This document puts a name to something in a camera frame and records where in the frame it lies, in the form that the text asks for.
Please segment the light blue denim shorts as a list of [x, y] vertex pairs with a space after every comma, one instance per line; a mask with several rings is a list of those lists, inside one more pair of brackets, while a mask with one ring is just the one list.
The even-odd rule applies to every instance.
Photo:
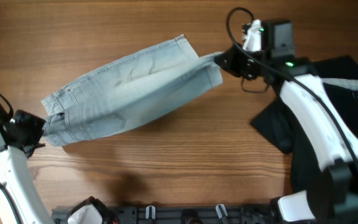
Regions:
[[165, 116], [223, 82], [216, 56], [198, 56], [180, 35], [90, 71], [42, 100], [44, 138], [66, 146]]

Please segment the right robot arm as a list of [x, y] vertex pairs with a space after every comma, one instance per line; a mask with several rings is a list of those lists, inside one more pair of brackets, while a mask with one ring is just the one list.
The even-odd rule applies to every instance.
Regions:
[[292, 155], [293, 193], [270, 203], [273, 223], [358, 223], [358, 65], [295, 55], [286, 19], [251, 20], [244, 40], [215, 58], [241, 80], [262, 77], [275, 100], [253, 127]]

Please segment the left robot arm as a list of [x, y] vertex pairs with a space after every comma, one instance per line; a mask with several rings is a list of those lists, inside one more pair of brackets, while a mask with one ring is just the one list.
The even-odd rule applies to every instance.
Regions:
[[[0, 102], [5, 97], [0, 94]], [[40, 199], [27, 164], [43, 147], [44, 119], [0, 103], [0, 219], [3, 223], [56, 223]]]

